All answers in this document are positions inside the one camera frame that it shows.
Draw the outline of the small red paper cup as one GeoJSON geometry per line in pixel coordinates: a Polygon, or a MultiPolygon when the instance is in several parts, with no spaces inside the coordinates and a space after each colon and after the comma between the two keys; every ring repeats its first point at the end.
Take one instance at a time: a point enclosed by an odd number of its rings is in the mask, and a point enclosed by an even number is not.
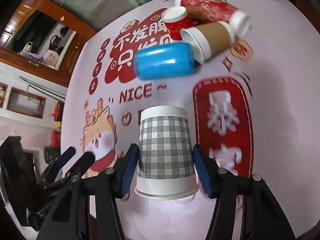
{"type": "Polygon", "coordinates": [[[181,41],[181,30],[194,26],[193,20],[188,15],[187,9],[183,6],[170,7],[162,12],[161,18],[173,41],[181,41]]]}

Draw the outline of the pink printed tablecloth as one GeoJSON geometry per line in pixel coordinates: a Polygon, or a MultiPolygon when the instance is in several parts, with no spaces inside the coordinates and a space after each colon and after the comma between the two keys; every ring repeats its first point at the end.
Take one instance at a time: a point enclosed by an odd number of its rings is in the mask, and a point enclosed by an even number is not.
{"type": "Polygon", "coordinates": [[[139,141],[142,110],[187,111],[191,141],[241,176],[260,174],[296,235],[319,220],[319,33],[288,0],[227,0],[250,16],[234,48],[191,76],[142,81],[133,71],[140,48],[168,41],[154,0],[88,40],[66,92],[61,150],[80,157],[86,118],[99,99],[116,125],[116,155],[139,141]]]}

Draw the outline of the pink rice cooker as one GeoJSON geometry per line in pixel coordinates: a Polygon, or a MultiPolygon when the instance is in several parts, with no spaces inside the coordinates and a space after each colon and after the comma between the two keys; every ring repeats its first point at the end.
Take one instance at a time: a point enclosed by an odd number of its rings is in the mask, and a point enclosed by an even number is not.
{"type": "Polygon", "coordinates": [[[55,69],[58,59],[59,59],[59,55],[56,51],[48,50],[43,58],[43,63],[55,69]]]}

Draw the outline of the tall red patterned cup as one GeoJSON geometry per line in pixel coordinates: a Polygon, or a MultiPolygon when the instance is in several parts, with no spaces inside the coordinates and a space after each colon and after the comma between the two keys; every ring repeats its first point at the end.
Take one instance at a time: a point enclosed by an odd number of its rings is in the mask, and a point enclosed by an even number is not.
{"type": "Polygon", "coordinates": [[[198,21],[228,23],[239,38],[245,37],[251,27],[250,17],[226,0],[175,0],[175,5],[185,7],[188,15],[198,21]]]}

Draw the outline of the grey checkered paper cup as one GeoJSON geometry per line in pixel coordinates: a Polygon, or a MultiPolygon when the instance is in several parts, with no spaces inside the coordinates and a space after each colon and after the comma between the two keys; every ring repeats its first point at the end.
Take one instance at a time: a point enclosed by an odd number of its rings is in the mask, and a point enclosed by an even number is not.
{"type": "Polygon", "coordinates": [[[135,193],[176,200],[199,190],[187,113],[177,106],[154,106],[140,116],[139,161],[135,193]]]}

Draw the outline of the brown sleeve paper cup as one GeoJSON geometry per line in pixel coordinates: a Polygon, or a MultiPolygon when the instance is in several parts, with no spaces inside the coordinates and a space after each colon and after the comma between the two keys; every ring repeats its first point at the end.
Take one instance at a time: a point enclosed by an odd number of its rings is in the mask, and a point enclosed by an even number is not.
{"type": "Polygon", "coordinates": [[[199,64],[228,49],[236,39],[231,26],[223,21],[182,29],[181,37],[192,46],[195,61],[199,64]]]}

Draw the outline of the dark basket with red items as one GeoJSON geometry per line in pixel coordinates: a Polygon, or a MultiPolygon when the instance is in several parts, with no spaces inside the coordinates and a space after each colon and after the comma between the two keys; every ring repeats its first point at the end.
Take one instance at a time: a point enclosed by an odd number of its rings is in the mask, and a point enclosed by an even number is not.
{"type": "Polygon", "coordinates": [[[62,115],[63,115],[63,109],[64,109],[64,103],[61,101],[58,101],[54,113],[50,114],[50,117],[54,118],[54,121],[62,121],[62,115]]]}

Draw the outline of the wall niche frame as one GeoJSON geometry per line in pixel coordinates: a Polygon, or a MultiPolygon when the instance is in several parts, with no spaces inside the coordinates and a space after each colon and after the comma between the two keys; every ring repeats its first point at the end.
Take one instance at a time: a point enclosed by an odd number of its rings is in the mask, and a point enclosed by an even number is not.
{"type": "Polygon", "coordinates": [[[12,87],[9,94],[7,110],[42,119],[45,104],[46,99],[44,97],[12,87]]]}

